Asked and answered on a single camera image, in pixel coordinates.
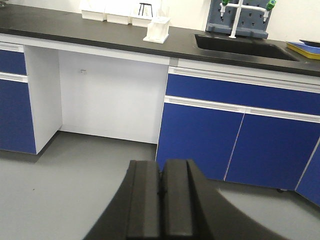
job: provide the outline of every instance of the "gray floor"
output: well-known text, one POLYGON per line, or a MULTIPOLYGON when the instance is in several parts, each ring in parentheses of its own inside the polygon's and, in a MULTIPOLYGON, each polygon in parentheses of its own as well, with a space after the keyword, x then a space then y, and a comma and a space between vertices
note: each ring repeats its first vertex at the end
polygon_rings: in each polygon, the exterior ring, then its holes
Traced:
MULTIPOLYGON (((39 155, 0 151, 0 240, 82 240, 130 160, 156 146, 59 132, 39 155)), ((293 192, 212 181, 251 218, 292 240, 320 239, 320 208, 293 192)))
POLYGON ((130 160, 156 146, 59 132, 40 156, 0 151, 0 240, 82 240, 130 160))
POLYGON ((211 182, 227 201, 273 232, 290 240, 320 239, 320 207, 296 192, 211 182))

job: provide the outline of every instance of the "cabinet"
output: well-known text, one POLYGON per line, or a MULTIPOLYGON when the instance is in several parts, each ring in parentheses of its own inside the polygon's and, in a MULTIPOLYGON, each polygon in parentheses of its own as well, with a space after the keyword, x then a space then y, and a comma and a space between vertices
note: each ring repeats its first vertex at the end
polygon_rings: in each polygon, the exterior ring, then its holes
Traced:
POLYGON ((62 125, 58 51, 0 42, 0 150, 38 154, 62 125))
POLYGON ((296 191, 320 206, 320 146, 314 152, 296 191))
POLYGON ((0 149, 36 153, 26 82, 0 79, 0 149))
POLYGON ((319 123, 246 114, 226 180, 294 190, 319 136, 319 123))
POLYGON ((320 92, 255 78, 170 67, 160 165, 194 159, 211 179, 294 190, 320 136, 320 92))
POLYGON ((243 114, 165 103, 157 150, 167 159, 193 159, 204 175, 223 180, 243 114))

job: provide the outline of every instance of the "green faucet handle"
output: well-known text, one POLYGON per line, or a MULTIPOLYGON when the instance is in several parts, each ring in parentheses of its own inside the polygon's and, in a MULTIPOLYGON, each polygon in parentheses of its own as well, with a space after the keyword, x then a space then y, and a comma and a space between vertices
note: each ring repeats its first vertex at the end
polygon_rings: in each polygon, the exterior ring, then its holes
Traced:
POLYGON ((271 9, 273 9, 273 8, 275 7, 276 2, 277 2, 276 0, 270 0, 270 1, 266 4, 265 9, 266 9, 267 11, 270 11, 271 9))
POLYGON ((229 3, 230 0, 222 0, 222 5, 223 6, 227 6, 227 4, 229 3))

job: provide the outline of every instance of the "pegboard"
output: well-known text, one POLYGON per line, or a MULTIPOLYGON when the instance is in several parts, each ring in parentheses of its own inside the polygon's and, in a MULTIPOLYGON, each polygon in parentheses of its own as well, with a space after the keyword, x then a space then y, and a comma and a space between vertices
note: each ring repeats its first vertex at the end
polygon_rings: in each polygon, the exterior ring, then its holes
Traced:
MULTIPOLYGON (((216 32, 230 34, 234 24, 237 9, 235 7, 226 7, 223 18, 220 15, 221 0, 211 0, 209 16, 206 24, 207 32, 216 32)), ((244 0, 244 5, 256 6, 265 8, 269 0, 244 0)), ((231 4, 238 4, 239 0, 230 0, 231 4)), ((239 23, 236 29, 236 35, 266 39, 268 33, 266 32, 268 22, 271 16, 264 22, 264 13, 257 10, 241 9, 239 23)))

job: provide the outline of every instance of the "faucet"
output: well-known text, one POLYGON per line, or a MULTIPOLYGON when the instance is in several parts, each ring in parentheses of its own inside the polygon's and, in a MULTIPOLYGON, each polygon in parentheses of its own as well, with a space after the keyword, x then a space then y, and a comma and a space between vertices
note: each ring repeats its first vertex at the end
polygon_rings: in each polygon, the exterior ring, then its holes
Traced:
POLYGON ((220 7, 221 7, 220 14, 221 14, 221 18, 223 18, 224 14, 226 12, 226 7, 236 8, 233 27, 232 27, 231 35, 229 36, 229 38, 232 38, 232 39, 236 38, 236 30, 237 30, 237 26, 239 23, 241 9, 251 9, 251 10, 257 10, 257 11, 263 12, 264 13, 263 14, 263 22, 265 22, 267 20, 267 18, 269 17, 269 12, 276 5, 276 0, 270 0, 266 4, 265 8, 259 7, 259 6, 243 5, 244 0, 239 0, 238 4, 229 3, 229 1, 230 0, 222 0, 222 2, 220 3, 220 7))

